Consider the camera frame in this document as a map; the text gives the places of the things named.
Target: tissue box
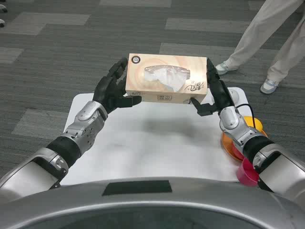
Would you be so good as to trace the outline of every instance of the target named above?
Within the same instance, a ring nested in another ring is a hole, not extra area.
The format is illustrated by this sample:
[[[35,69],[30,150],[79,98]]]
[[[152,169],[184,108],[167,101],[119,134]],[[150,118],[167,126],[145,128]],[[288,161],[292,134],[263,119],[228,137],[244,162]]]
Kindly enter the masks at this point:
[[[142,101],[190,104],[207,94],[206,57],[129,54],[126,92]]]

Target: red cup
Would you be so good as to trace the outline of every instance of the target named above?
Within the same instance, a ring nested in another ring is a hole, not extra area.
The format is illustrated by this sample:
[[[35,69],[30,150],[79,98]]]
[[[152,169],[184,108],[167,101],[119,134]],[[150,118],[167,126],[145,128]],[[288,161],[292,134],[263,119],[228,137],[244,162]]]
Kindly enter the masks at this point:
[[[242,164],[239,166],[236,176],[239,182],[243,185],[251,187],[257,186],[259,175],[254,170],[253,165],[247,158],[245,158]]]
[[[244,156],[242,155],[241,152],[239,152],[239,150],[235,147],[234,143],[232,142],[232,151],[234,153],[234,155],[240,159],[240,160],[243,160],[244,159]]]

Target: pink cup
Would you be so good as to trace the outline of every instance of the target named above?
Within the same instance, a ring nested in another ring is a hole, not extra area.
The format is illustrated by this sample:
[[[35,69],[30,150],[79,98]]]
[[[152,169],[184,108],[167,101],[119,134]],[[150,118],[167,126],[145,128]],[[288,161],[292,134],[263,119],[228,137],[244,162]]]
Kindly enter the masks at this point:
[[[246,186],[257,186],[258,173],[254,170],[251,162],[245,158],[236,172],[237,179]]]

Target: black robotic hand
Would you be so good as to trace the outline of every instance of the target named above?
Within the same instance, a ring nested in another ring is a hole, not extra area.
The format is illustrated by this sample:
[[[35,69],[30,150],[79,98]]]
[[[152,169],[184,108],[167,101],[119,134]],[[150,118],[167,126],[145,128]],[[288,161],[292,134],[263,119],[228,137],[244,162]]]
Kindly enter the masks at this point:
[[[126,76],[117,84],[117,80],[123,75],[127,63],[126,58],[120,59],[95,88],[93,101],[102,104],[108,114],[118,107],[132,107],[142,101],[141,96],[124,97],[126,94]]]

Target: person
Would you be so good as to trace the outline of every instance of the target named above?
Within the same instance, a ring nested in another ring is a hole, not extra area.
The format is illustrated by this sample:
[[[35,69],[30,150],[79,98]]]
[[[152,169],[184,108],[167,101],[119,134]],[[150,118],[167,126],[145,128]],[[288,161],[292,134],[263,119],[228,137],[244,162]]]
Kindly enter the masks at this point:
[[[304,0],[266,0],[249,27],[244,32],[234,53],[228,60],[216,66],[220,75],[234,71],[248,61],[266,40],[299,8]],[[296,66],[305,55],[305,13],[282,46],[271,67],[261,92],[271,94],[288,75],[289,69]]]

